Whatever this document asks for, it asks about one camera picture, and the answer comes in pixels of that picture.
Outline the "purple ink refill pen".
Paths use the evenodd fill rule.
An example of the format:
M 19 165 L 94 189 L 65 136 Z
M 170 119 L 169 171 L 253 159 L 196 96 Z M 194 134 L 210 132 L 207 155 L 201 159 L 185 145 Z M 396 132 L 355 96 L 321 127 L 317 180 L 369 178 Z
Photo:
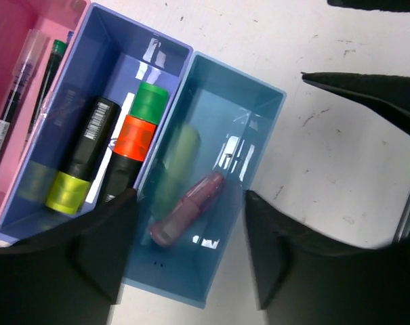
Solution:
M 7 96 L 1 105 L 0 160 L 6 139 L 12 130 L 14 119 L 19 113 L 20 101 L 39 63 L 46 42 L 46 34 L 40 30 L 30 29 L 17 60 L 16 67 L 12 71 L 12 83 L 8 87 Z

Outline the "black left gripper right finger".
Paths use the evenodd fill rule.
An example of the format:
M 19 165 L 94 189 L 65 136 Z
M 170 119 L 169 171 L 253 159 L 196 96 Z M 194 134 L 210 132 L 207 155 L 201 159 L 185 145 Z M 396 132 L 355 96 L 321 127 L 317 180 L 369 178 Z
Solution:
M 368 249 L 245 195 L 259 308 L 269 324 L 410 324 L 410 239 Z

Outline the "yellow cap black highlighter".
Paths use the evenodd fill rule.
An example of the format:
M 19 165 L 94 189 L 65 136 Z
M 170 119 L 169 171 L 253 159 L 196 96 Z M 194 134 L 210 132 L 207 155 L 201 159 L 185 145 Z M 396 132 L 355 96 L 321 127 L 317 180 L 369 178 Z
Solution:
M 45 205 L 48 208 L 73 215 L 82 207 L 120 111 L 118 104 L 104 97 L 92 100 L 47 195 Z

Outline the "green ink refill pen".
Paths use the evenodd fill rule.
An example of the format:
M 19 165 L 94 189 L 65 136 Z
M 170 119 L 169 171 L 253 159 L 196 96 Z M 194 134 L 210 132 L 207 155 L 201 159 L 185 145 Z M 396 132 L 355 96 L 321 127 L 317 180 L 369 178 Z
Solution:
M 45 72 L 43 75 L 43 79 L 41 82 L 41 86 L 38 92 L 37 101 L 33 110 L 33 114 L 30 120 L 30 124 L 28 126 L 27 135 L 31 135 L 33 132 L 33 128 L 36 125 L 39 113 L 42 109 L 43 101 L 51 87 L 55 75 L 60 67 L 60 63 L 66 51 L 66 43 L 55 39 L 52 45 L 52 50 L 49 56 L 49 60 L 45 67 Z

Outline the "pink translucent eraser case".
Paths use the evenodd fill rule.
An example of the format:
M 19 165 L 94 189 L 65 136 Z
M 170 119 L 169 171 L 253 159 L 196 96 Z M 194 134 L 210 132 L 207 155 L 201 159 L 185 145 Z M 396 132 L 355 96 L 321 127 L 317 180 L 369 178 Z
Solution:
M 150 226 L 153 241 L 162 247 L 172 246 L 213 202 L 224 182 L 224 176 L 217 171 L 198 181 L 177 201 L 168 216 Z

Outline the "blue ink refill pen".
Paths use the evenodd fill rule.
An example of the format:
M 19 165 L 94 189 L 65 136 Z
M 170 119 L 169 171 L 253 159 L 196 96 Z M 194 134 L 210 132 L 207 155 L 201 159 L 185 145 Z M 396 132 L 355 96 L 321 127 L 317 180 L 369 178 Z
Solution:
M 74 32 L 72 30 L 70 30 L 67 34 L 67 38 L 66 38 L 66 43 L 69 44 L 72 40 L 72 37 L 74 35 Z

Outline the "green cap black highlighter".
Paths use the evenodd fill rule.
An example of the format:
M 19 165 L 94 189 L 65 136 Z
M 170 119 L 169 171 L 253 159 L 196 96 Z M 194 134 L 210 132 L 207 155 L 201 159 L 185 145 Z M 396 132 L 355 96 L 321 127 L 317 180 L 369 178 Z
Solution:
M 167 90 L 141 82 L 129 110 L 129 115 L 158 125 L 169 99 Z

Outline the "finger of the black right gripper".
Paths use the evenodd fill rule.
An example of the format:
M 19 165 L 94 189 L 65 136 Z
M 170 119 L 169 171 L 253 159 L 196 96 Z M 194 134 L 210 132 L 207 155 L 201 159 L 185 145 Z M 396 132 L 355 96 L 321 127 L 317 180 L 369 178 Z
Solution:
M 303 73 L 303 82 L 366 106 L 410 136 L 410 77 Z
M 410 0 L 327 0 L 334 7 L 410 13 Z

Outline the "orange cap black highlighter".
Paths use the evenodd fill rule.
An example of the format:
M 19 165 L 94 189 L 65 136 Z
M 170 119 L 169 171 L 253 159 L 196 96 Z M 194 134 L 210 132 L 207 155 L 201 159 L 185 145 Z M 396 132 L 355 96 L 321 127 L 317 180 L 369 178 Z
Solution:
M 134 186 L 156 128 L 155 124 L 137 117 L 125 117 L 100 186 L 97 205 Z

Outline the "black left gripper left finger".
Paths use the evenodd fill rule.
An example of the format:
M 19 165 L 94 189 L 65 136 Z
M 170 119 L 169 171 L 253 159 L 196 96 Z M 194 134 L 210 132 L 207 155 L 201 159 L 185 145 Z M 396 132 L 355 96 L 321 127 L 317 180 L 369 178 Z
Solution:
M 106 324 L 138 221 L 137 194 L 0 247 L 0 324 Z

